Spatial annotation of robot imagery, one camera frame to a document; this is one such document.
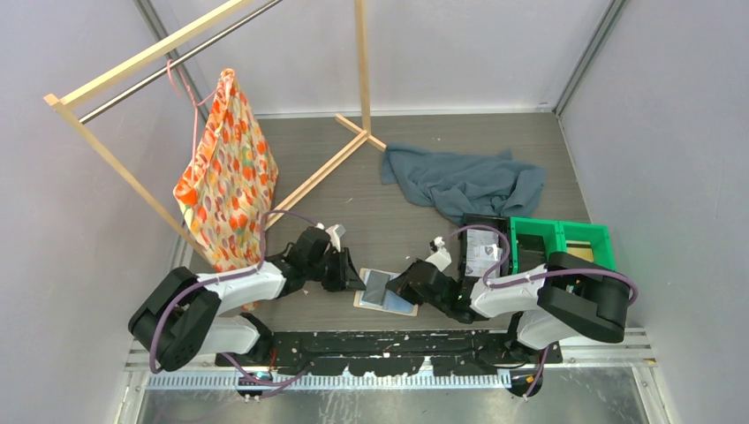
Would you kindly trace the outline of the black VIP credit card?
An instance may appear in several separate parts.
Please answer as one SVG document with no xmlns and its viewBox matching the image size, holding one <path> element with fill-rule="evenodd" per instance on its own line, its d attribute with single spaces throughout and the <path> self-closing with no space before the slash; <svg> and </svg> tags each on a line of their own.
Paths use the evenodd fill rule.
<svg viewBox="0 0 749 424">
<path fill-rule="evenodd" d="M 367 274 L 366 289 L 361 300 L 377 306 L 382 306 L 387 295 L 387 283 L 390 274 L 378 270 L 370 270 Z"/>
</svg>

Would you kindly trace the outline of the beige leather card holder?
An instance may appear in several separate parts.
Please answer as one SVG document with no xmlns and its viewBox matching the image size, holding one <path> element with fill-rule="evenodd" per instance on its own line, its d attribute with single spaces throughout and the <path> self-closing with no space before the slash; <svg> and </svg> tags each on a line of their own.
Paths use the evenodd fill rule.
<svg viewBox="0 0 749 424">
<path fill-rule="evenodd" d="M 395 272 L 389 272 L 389 271 L 383 271 L 379 269 L 366 269 L 363 268 L 359 272 L 359 277 L 363 280 L 363 282 L 366 284 L 367 274 L 370 270 L 378 270 L 384 273 L 388 273 L 391 276 L 391 279 L 397 277 L 399 274 Z M 408 301 L 399 298 L 395 293 L 392 291 L 389 291 L 387 289 L 387 295 L 385 298 L 385 301 L 382 306 L 377 306 L 373 304 L 368 304 L 361 300 L 361 296 L 364 294 L 364 291 L 356 291 L 353 299 L 353 306 L 357 308 L 363 308 L 373 311 L 379 311 L 389 314 L 398 314 L 403 316 L 411 316 L 414 317 L 418 313 L 418 306 L 415 306 Z"/>
</svg>

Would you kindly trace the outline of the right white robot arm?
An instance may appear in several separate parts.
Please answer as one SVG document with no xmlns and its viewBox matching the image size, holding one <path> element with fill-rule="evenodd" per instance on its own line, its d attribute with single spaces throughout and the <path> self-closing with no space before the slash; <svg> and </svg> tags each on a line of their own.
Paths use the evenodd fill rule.
<svg viewBox="0 0 749 424">
<path fill-rule="evenodd" d="M 514 313 L 504 350 L 520 363 L 568 337 L 622 342 L 628 308 L 639 296 L 629 277 L 566 252 L 553 252 L 527 271 L 484 276 L 467 287 L 444 274 L 451 256 L 443 238 L 431 241 L 430 249 L 425 260 L 415 261 L 388 281 L 388 290 L 412 305 L 429 304 L 463 324 Z"/>
</svg>

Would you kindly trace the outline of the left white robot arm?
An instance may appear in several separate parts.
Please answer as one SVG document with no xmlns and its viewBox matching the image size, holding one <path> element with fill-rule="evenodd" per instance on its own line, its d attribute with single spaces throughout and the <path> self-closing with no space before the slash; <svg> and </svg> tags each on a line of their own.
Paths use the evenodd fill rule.
<svg viewBox="0 0 749 424">
<path fill-rule="evenodd" d="M 366 286 L 341 243 L 344 227 L 310 226 L 280 253 L 242 269 L 195 274 L 172 269 L 132 315 L 128 329 L 147 349 L 152 373 L 176 371 L 204 354 L 238 356 L 251 366 L 271 352 L 271 331 L 241 306 L 280 299 L 317 282 L 327 292 Z"/>
</svg>

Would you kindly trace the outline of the black tray with cards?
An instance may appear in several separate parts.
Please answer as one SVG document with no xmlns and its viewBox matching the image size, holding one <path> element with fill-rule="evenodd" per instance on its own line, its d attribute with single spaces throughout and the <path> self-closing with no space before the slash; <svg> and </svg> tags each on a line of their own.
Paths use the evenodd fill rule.
<svg viewBox="0 0 749 424">
<path fill-rule="evenodd" d="M 500 231 L 508 240 L 510 219 L 506 217 L 463 214 L 461 225 L 486 225 Z M 467 229 L 458 235 L 461 256 L 458 263 L 460 272 L 465 277 L 481 278 L 486 271 L 495 265 L 503 256 L 499 236 L 485 229 Z"/>
</svg>

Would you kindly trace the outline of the green plastic bin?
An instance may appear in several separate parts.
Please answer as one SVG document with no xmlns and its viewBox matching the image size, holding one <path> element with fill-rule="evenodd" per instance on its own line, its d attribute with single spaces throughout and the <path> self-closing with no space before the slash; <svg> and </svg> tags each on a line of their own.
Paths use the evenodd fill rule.
<svg viewBox="0 0 749 424">
<path fill-rule="evenodd" d="M 512 217 L 508 239 L 511 274 L 544 263 L 554 252 L 566 252 L 604 268 L 617 269 L 605 225 Z"/>
</svg>

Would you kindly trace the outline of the blue grey cloth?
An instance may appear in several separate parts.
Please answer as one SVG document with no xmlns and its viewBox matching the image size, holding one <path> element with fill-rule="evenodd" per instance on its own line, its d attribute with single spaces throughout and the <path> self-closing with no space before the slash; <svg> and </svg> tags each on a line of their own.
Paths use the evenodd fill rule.
<svg viewBox="0 0 749 424">
<path fill-rule="evenodd" d="M 435 152 L 392 143 L 386 147 L 381 181 L 396 185 L 415 206 L 432 207 L 454 224 L 463 215 L 529 217 L 538 208 L 547 171 L 513 158 Z"/>
</svg>

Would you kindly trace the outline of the orange floral fabric bag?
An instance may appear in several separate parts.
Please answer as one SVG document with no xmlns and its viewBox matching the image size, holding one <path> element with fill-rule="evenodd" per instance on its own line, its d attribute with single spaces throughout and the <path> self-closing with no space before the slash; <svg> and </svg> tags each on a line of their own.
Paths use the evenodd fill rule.
<svg viewBox="0 0 749 424">
<path fill-rule="evenodd" d="M 208 118 L 193 123 L 192 158 L 173 196 L 213 269 L 242 269 L 261 258 L 260 220 L 279 169 L 231 68 L 204 102 Z"/>
</svg>

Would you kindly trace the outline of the metal hanging rod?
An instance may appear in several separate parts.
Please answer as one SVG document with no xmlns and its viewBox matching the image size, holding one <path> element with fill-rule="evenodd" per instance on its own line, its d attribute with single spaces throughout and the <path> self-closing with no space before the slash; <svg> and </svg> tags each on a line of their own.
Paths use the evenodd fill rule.
<svg viewBox="0 0 749 424">
<path fill-rule="evenodd" d="M 211 36 L 210 38 L 208 38 L 206 41 L 202 42 L 198 46 L 189 49 L 185 54 L 181 56 L 177 56 L 175 60 L 172 60 L 169 62 L 169 66 L 165 65 L 159 71 L 151 73 L 145 79 L 142 79 L 138 83 L 128 87 L 125 91 L 109 99 L 107 102 L 89 111 L 86 115 L 81 117 L 79 121 L 82 124 L 87 124 L 90 121 L 96 119 L 97 117 L 105 113 L 106 111 L 114 108 L 115 106 L 123 102 L 124 100 L 128 99 L 132 95 L 135 95 L 143 88 L 149 86 L 150 84 L 160 79 L 162 76 L 166 75 L 169 69 L 174 68 L 177 65 L 182 65 L 188 60 L 192 59 L 193 57 L 198 56 L 202 51 L 210 48 L 214 44 L 218 43 L 222 39 L 229 36 L 230 34 L 238 31 L 241 27 L 247 25 L 252 20 L 260 17 L 262 14 L 273 9 L 275 6 L 277 6 L 278 4 L 281 4 L 282 2 L 283 0 L 273 0 L 273 1 L 269 1 L 265 3 L 263 6 L 259 7 L 255 11 L 245 15 L 245 17 L 243 17 L 242 19 L 239 19 L 235 21 L 234 23 L 232 23 L 231 25 L 227 26 L 221 32 L 214 34 L 213 36 Z"/>
</svg>

